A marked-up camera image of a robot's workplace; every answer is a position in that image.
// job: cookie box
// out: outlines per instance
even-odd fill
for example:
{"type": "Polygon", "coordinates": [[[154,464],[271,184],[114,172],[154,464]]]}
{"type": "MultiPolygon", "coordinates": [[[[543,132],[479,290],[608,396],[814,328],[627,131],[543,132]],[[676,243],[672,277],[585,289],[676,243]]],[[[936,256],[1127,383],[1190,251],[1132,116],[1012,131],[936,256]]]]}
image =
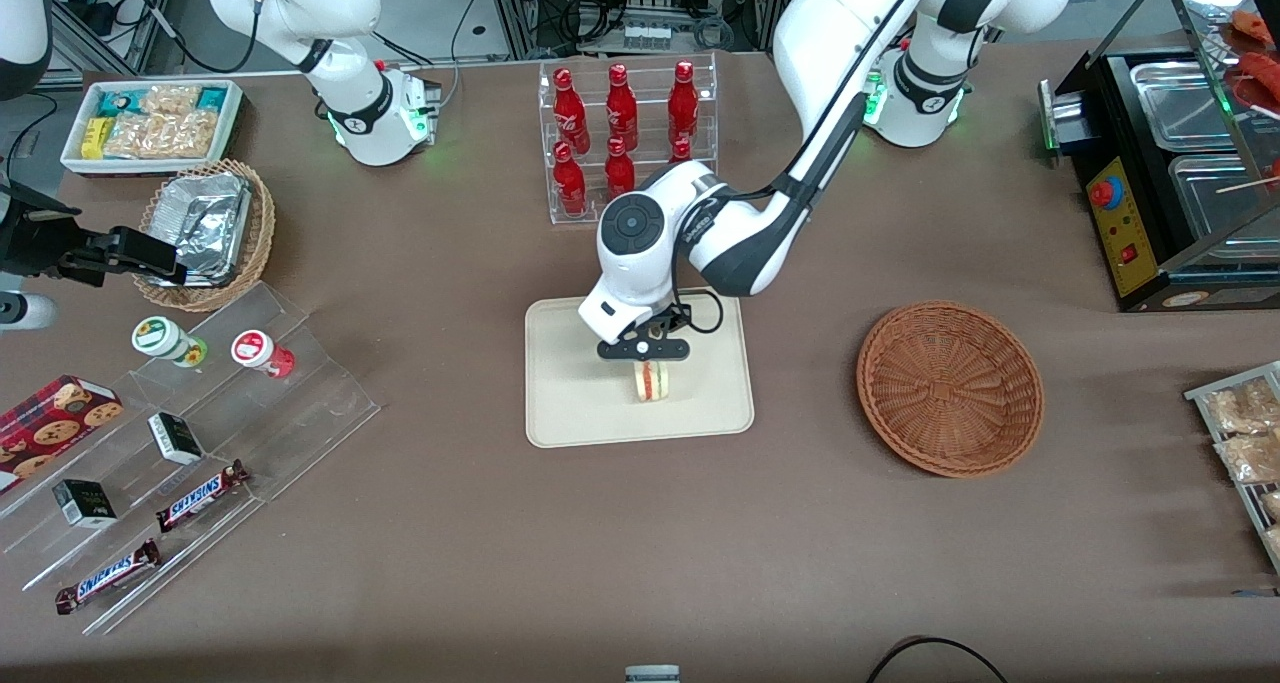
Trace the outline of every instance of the cookie box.
{"type": "Polygon", "coordinates": [[[93,83],[84,91],[76,122],[67,136],[63,146],[61,162],[68,171],[78,173],[86,178],[110,177],[165,177],[175,171],[188,171],[197,165],[218,162],[230,143],[232,132],[236,127],[236,115],[239,113],[243,98],[241,87],[227,78],[165,78],[164,81],[105,81],[93,83]],[[214,128],[214,139],[209,146],[205,159],[84,159],[81,153],[81,145],[84,141],[84,130],[90,122],[99,114],[102,98],[122,91],[145,90],[154,83],[173,83],[182,86],[200,86],[205,90],[224,90],[227,96],[223,100],[218,114],[218,127],[214,128]]]}
{"type": "Polygon", "coordinates": [[[74,446],[124,407],[109,388],[60,376],[0,414],[0,492],[74,446]]]}

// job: snickers bar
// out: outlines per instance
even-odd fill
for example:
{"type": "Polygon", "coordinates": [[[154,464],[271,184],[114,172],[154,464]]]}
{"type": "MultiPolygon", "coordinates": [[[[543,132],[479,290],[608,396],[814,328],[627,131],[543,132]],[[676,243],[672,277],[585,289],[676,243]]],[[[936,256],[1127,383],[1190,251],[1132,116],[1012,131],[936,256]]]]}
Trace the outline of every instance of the snickers bar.
{"type": "Polygon", "coordinates": [[[209,506],[211,501],[218,500],[224,492],[230,491],[244,481],[248,481],[248,471],[244,469],[237,458],[227,468],[220,469],[218,475],[214,475],[214,477],[202,483],[202,486],[182,496],[175,504],[166,506],[165,510],[156,513],[156,521],[160,522],[160,532],[168,533],[173,531],[179,523],[196,515],[205,506],[209,506]]]}
{"type": "Polygon", "coordinates": [[[99,570],[91,578],[81,581],[79,586],[68,586],[58,591],[58,597],[54,600],[54,604],[58,606],[58,615],[72,613],[78,606],[84,605],[92,596],[101,593],[111,586],[119,586],[124,578],[145,568],[156,568],[160,563],[160,547],[156,547],[155,541],[147,538],[142,544],[142,547],[99,570]]]}

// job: empty wicker basket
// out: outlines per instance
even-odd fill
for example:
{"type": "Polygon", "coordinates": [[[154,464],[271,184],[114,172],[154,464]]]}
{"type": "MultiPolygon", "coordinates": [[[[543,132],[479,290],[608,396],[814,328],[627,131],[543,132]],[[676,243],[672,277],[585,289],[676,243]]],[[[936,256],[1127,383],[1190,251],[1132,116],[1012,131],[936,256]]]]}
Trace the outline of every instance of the empty wicker basket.
{"type": "Polygon", "coordinates": [[[1009,468],[1039,434],[1044,391],[1025,347],[979,310],[892,310],[858,356],[858,395],[884,443],[952,478],[1009,468]]]}
{"type": "MultiPolygon", "coordinates": [[[[200,165],[200,168],[192,168],[191,171],[179,173],[178,177],[211,177],[214,173],[236,173],[237,177],[243,177],[253,187],[244,240],[236,262],[238,274],[229,285],[220,288],[152,287],[142,278],[134,276],[136,285],[151,303],[164,304],[166,308],[186,310],[188,313],[209,313],[211,310],[219,310],[238,299],[262,276],[266,258],[271,253],[271,237],[275,233],[275,203],[271,200],[271,192],[266,191],[266,187],[262,185],[262,178],[257,177],[252,168],[238,162],[238,160],[224,159],[219,162],[200,165]]],[[[151,205],[147,206],[146,214],[142,214],[143,232],[151,226],[151,215],[155,214],[159,197],[160,191],[156,191],[151,196],[151,205]]]]}

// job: brown tablecloth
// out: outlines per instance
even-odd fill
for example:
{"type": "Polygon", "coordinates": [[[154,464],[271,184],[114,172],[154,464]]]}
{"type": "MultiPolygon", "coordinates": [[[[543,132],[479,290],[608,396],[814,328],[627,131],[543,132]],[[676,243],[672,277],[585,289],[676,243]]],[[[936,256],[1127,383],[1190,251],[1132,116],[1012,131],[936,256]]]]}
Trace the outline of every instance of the brown tablecloth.
{"type": "MultiPolygon", "coordinates": [[[[547,219],[535,65],[467,69],[439,145],[384,169],[333,145],[302,77],[243,78],[236,152],[279,206],[266,279],[387,408],[106,637],[0,570],[0,679],[860,680],[932,633],[1020,680],[1275,680],[1280,601],[1228,596],[1274,578],[1180,393],[1280,358],[1280,313],[1115,313],[1071,173],[1037,159],[1034,84],[1080,50],[992,46],[945,139],[856,142],[742,306],[750,431],[556,451],[525,437],[524,313],[599,267],[593,233],[547,219]],[[1005,475],[916,472],[858,408],[864,333],[933,297],[995,313],[1043,373],[1005,475]]],[[[721,171],[750,191],[799,127],[762,55],[721,81],[721,171]]],[[[155,185],[61,194],[108,226],[155,185]]],[[[129,279],[31,288],[63,318],[0,336],[4,405],[142,363],[127,333],[159,310],[129,279]]],[[[895,680],[977,677],[913,656],[895,680]]]]}

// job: coca-cola bottle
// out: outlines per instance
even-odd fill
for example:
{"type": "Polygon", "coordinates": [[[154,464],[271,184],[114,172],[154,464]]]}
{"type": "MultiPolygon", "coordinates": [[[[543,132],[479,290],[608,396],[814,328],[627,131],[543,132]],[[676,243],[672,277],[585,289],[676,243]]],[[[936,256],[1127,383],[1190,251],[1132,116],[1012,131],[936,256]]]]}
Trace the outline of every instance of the coca-cola bottle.
{"type": "Polygon", "coordinates": [[[591,136],[586,132],[586,106],[582,96],[573,90],[573,74],[568,68],[557,68],[552,74],[556,82],[556,127],[561,139],[568,141],[579,155],[591,150],[591,136]]]}
{"type": "Polygon", "coordinates": [[[689,139],[681,136],[671,145],[671,160],[668,162],[686,162],[686,160],[692,160],[690,157],[692,146],[689,145],[689,139]]]}
{"type": "Polygon", "coordinates": [[[694,64],[689,60],[676,63],[676,84],[671,86],[671,96],[667,98],[667,116],[672,145],[676,145],[681,136],[696,139],[698,90],[694,87],[694,64]]]}
{"type": "Polygon", "coordinates": [[[609,114],[609,136],[621,137],[627,150],[640,145],[640,122],[636,114],[636,95],[627,83],[627,67],[621,63],[609,65],[609,97],[604,101],[609,114]]]}
{"type": "Polygon", "coordinates": [[[582,169],[577,160],[573,160],[573,151],[567,142],[557,141],[552,151],[556,153],[556,168],[552,169],[556,194],[561,200],[564,214],[579,217],[586,212],[586,180],[582,177],[582,169]]]}
{"type": "Polygon", "coordinates": [[[636,189],[636,168],[627,155],[622,136],[609,139],[609,159],[604,161],[604,178],[609,182],[609,200],[636,189]]]}

